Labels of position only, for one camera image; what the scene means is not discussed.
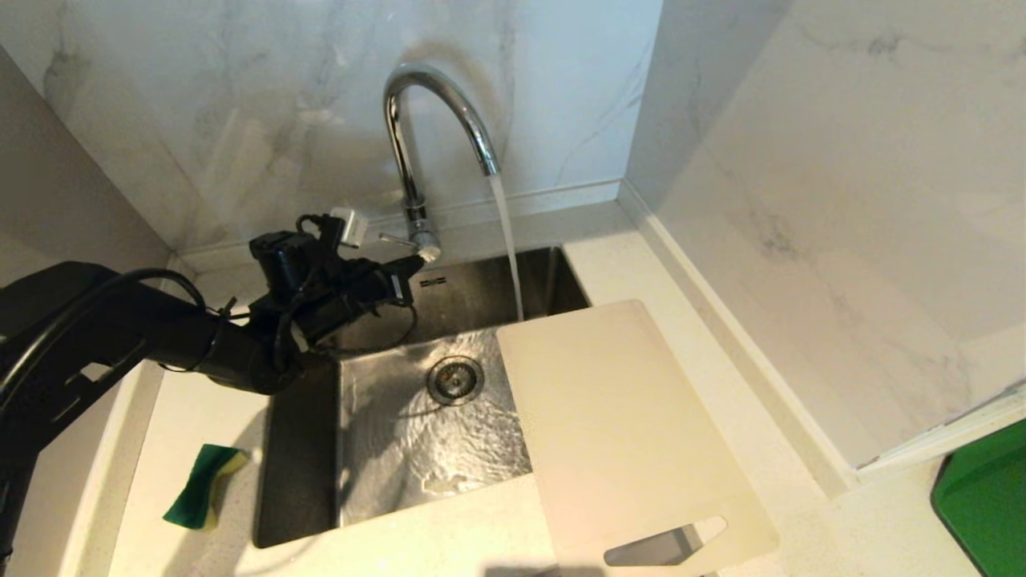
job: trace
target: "chrome faucet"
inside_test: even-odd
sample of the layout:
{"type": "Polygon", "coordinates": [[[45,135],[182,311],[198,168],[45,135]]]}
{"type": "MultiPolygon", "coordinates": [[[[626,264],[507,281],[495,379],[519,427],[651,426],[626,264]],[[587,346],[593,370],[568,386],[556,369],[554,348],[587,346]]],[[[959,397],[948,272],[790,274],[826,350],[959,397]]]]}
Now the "chrome faucet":
{"type": "Polygon", "coordinates": [[[424,194],[417,189],[413,170],[406,153],[406,143],[402,139],[402,128],[399,125],[399,118],[402,115],[399,95],[409,86],[422,86],[431,90],[456,114],[467,137],[470,138],[474,154],[477,155],[477,162],[481,165],[481,171],[485,177],[499,174],[499,159],[496,157],[491,139],[488,138],[488,131],[484,128],[481,117],[452,80],[426,64],[400,64],[396,67],[385,84],[385,121],[388,124],[389,137],[392,139],[392,151],[395,153],[395,163],[399,166],[402,188],[406,192],[403,209],[409,239],[403,240],[385,233],[381,234],[381,238],[415,247],[417,254],[430,263],[441,256],[442,248],[434,227],[428,220],[424,194]]]}

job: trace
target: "green object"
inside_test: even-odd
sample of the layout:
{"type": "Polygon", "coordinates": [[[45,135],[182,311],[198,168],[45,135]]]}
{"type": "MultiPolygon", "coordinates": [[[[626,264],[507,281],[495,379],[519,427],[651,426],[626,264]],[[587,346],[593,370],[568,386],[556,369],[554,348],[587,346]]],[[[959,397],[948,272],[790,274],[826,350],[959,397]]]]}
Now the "green object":
{"type": "Polygon", "coordinates": [[[164,513],[164,521],[187,529],[213,528],[218,524],[213,511],[214,484],[239,470],[245,462],[245,453],[238,449],[204,445],[196,456],[186,488],[164,513]]]}
{"type": "Polygon", "coordinates": [[[1026,421],[955,451],[931,502],[986,577],[1026,575],[1026,421]]]}

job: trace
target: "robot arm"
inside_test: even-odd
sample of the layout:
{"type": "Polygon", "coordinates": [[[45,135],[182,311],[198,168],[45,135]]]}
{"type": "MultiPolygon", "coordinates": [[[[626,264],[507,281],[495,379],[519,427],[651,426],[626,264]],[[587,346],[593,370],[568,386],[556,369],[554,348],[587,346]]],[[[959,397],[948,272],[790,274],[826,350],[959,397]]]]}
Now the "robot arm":
{"type": "Polygon", "coordinates": [[[307,342],[376,307],[412,305],[408,281],[424,266],[420,257],[347,261],[337,251],[344,221],[311,216],[298,225],[249,243],[269,293],[241,326],[163,269],[118,275],[67,262],[0,290],[0,575],[39,452],[143,359],[274,394],[303,373],[307,342]],[[318,237],[302,230],[304,221],[318,237]],[[140,282],[155,277],[179,282],[195,302],[140,282]],[[105,371],[90,378],[90,364],[105,371]]]}

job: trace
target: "sink basin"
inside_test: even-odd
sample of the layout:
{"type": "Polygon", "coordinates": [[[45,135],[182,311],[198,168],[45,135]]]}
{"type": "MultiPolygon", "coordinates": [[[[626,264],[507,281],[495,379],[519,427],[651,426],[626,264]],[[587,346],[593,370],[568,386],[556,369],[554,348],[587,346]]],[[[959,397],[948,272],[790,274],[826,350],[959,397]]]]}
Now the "sink basin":
{"type": "MultiPolygon", "coordinates": [[[[557,247],[517,255],[524,316],[588,306],[557,247]]],[[[416,314],[343,328],[276,395],[253,542],[267,547],[530,472],[496,330],[516,321],[505,256],[425,270],[416,314]]]]}

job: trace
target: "drain strainer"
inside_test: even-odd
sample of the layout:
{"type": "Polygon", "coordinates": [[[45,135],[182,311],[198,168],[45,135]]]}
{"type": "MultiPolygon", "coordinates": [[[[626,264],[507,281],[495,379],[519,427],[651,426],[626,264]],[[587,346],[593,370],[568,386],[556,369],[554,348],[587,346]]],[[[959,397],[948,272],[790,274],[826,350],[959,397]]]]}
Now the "drain strainer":
{"type": "Polygon", "coordinates": [[[469,356],[446,356],[428,374],[428,393],[452,407],[474,400],[484,387],[484,372],[469,356]]]}

